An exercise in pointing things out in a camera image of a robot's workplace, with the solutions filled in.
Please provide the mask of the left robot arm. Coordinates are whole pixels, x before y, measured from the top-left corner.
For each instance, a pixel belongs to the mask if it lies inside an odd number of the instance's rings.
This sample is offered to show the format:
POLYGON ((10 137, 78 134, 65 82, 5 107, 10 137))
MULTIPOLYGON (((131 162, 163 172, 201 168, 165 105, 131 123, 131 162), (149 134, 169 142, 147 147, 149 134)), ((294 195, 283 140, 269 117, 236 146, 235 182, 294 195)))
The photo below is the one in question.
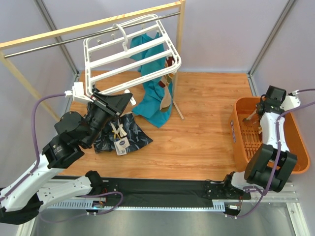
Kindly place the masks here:
POLYGON ((84 156, 84 149, 92 148, 102 129, 117 119, 126 109, 132 93, 92 94, 90 110, 84 116, 78 112, 65 113, 55 124, 57 135, 36 151, 36 161, 12 184, 0 190, 0 221, 24 224, 47 207, 72 197, 96 197, 102 194, 104 183, 97 171, 57 187, 44 185, 84 156))

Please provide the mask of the striped sock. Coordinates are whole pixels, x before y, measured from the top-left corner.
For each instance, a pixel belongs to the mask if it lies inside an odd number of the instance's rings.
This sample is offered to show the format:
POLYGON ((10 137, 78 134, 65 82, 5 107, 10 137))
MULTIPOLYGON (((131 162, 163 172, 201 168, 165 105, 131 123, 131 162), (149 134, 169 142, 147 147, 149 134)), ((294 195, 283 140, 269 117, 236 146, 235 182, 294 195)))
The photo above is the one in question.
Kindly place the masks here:
POLYGON ((254 110, 248 117, 244 118, 243 119, 243 122, 248 125, 248 124, 257 124, 257 131, 258 131, 258 134, 260 135, 262 133, 262 127, 259 123, 259 117, 258 117, 258 114, 257 114, 257 111, 254 110))

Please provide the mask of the white clip drying hanger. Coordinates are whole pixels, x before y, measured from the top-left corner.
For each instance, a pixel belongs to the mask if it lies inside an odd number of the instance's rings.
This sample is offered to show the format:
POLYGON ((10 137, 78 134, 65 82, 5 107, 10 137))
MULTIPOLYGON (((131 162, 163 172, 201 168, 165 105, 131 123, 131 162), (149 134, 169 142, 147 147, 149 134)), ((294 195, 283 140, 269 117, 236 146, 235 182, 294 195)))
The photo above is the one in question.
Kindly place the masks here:
POLYGON ((131 69, 135 69, 141 65, 153 62, 163 57, 172 56, 175 60, 174 64, 167 68, 161 69, 157 72, 153 72, 145 76, 140 76, 139 78, 136 78, 131 81, 125 82, 123 84, 119 84, 117 86, 103 90, 100 93, 104 95, 110 95, 113 93, 124 91, 130 87, 142 84, 144 82, 153 80, 155 78, 162 77, 163 75, 166 75, 172 72, 176 73, 178 71, 178 69, 180 68, 182 64, 182 59, 160 20, 152 21, 149 23, 137 25, 130 28, 122 28, 122 26, 124 25, 137 23, 142 20, 150 20, 150 19, 153 19, 154 17, 158 17, 158 16, 156 14, 148 14, 148 15, 141 16, 133 20, 124 22, 122 24, 113 24, 112 27, 117 28, 118 31, 120 31, 123 36, 118 39, 113 39, 112 41, 109 41, 106 43, 101 43, 97 46, 93 46, 93 47, 89 46, 89 42, 92 39, 97 38, 97 36, 84 39, 83 45, 84 45, 84 59, 85 59, 85 83, 83 85, 84 85, 84 94, 86 96, 88 96, 92 100, 93 85, 95 84, 95 82, 112 77, 114 75, 120 74, 122 72, 131 70, 131 69), (156 31, 160 34, 160 36, 149 42, 140 44, 139 46, 135 46, 132 48, 128 47, 132 39, 134 39, 137 36, 142 36, 145 33, 148 33, 150 31, 156 31), (110 46, 114 46, 116 44, 122 45, 122 48, 123 48, 122 52, 92 61, 91 55, 93 52, 108 48, 110 46), (131 56, 139 55, 140 53, 154 49, 157 46, 166 46, 167 49, 162 50, 162 52, 160 53, 155 53, 152 56, 149 56, 147 58, 136 60, 133 63, 129 63, 127 65, 121 66, 117 69, 111 70, 101 75, 94 76, 94 77, 92 76, 92 69, 95 69, 97 67, 107 65, 107 64, 119 61, 119 60, 129 59, 131 58, 131 56))

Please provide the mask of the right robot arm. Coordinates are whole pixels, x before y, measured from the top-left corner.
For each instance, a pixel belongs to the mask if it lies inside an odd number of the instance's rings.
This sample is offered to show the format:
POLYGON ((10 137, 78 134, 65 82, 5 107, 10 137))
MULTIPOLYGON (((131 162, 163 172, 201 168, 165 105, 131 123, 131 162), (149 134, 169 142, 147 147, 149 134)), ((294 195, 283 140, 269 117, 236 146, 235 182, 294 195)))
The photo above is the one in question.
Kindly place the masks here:
POLYGON ((246 158, 241 122, 237 108, 244 111, 251 98, 241 98, 235 104, 229 119, 233 138, 234 160, 237 172, 226 175, 224 184, 239 191, 247 189, 280 192, 294 170, 298 158, 290 153, 285 141, 284 122, 287 111, 282 104, 286 90, 269 86, 255 106, 254 114, 262 128, 262 143, 256 145, 251 159, 246 158))

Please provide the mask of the striped sock maroon toe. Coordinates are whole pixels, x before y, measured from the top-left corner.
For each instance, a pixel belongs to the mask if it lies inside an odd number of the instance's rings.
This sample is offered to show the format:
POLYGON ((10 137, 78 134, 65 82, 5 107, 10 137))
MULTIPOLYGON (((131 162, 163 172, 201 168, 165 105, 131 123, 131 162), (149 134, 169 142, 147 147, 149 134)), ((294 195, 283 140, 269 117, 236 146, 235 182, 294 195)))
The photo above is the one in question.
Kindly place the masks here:
POLYGON ((169 85, 171 84, 175 74, 176 74, 175 72, 172 72, 163 75, 158 83, 158 85, 164 89, 164 96, 160 104, 160 111, 163 113, 166 113, 168 111, 172 102, 172 96, 169 91, 169 85))

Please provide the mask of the teal shorts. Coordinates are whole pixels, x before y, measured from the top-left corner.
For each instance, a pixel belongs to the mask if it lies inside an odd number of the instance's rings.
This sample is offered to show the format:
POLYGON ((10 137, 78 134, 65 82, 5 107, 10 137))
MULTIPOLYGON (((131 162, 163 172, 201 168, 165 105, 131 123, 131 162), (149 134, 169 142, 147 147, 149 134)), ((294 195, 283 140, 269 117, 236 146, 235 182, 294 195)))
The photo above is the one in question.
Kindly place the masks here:
MULTIPOLYGON (((138 72, 141 76, 157 72, 161 69, 167 68, 174 64, 174 58, 172 56, 163 57, 153 62, 139 66, 138 72)), ((166 113, 160 111, 160 104, 164 96, 164 89, 158 85, 162 77, 155 78, 153 80, 143 83, 144 97, 143 100, 132 109, 135 115, 144 117, 149 123, 160 128, 167 123, 171 116, 172 103, 166 113)), ((173 85, 172 82, 169 85, 169 91, 173 101, 173 85)))

